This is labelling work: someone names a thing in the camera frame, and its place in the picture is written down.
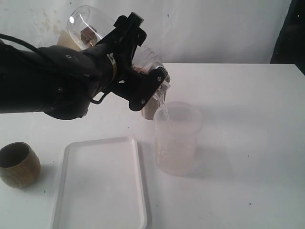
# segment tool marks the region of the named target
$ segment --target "white wall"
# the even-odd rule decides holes
[[[116,19],[145,19],[147,45],[164,62],[268,63],[291,0],[0,0],[0,32],[56,44],[69,15],[88,4]]]

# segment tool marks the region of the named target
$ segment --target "wooden cup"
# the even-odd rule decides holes
[[[0,178],[8,186],[25,187],[38,178],[40,170],[40,161],[28,144],[16,142],[0,150]]]

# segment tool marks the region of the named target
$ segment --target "clear plastic bottle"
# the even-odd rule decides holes
[[[115,21],[100,10],[83,5],[69,17],[67,31],[74,42],[82,49],[94,46],[108,33],[115,29]],[[153,120],[153,115],[160,106],[160,101],[165,99],[167,89],[170,87],[170,77],[162,64],[161,58],[149,47],[138,47],[133,61],[133,68],[138,72],[148,74],[151,70],[159,68],[166,75],[165,81],[141,110],[144,118]]]

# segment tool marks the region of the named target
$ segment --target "white table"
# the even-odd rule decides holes
[[[161,172],[153,163],[153,122],[114,95],[73,121],[1,114],[0,146],[29,143],[42,173],[25,189],[0,182],[0,228],[47,229],[65,146],[124,135],[142,148],[153,228],[305,228],[305,76],[294,65],[166,67],[167,101],[192,103],[204,113],[194,172],[183,178]]]

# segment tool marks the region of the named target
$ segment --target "white plastic tray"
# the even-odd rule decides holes
[[[67,146],[51,229],[144,229],[146,224],[135,139]]]

